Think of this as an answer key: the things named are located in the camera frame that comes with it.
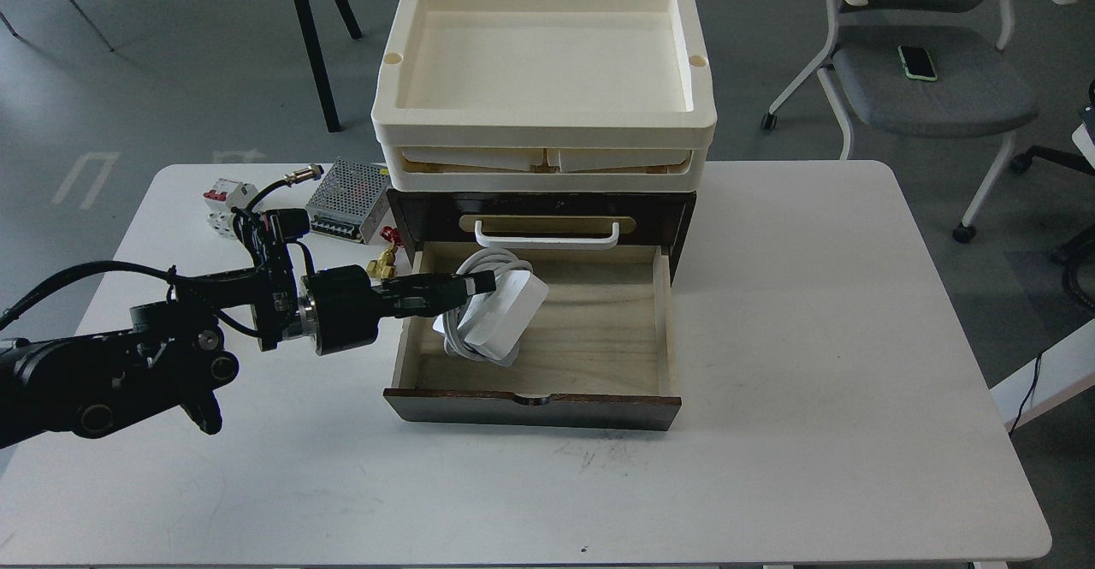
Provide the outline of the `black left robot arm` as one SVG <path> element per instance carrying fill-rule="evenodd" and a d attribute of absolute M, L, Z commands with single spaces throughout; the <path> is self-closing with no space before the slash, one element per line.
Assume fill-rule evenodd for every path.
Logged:
<path fill-rule="evenodd" d="M 293 276 L 272 269 L 184 277 L 164 274 L 176 299 L 135 306 L 132 328 L 50 341 L 3 342 L 3 446 L 45 432 L 101 439 L 178 406 L 204 433 L 222 429 L 214 395 L 240 371 L 224 347 L 226 307 L 255 312 L 262 347 L 311 336 L 316 355 L 378 339 L 383 318 L 430 318 L 493 292 L 493 272 L 411 274 L 371 284 L 358 265 L 304 277 L 286 311 L 274 295 Z"/>

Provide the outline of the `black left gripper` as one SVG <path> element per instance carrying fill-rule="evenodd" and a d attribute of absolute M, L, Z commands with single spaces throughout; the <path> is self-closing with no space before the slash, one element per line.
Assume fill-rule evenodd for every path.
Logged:
<path fill-rule="evenodd" d="M 419 272 L 387 279 L 381 292 L 359 265 L 304 277 L 304 329 L 316 355 L 341 353 L 374 342 L 383 318 L 429 318 L 496 289 L 495 272 Z"/>

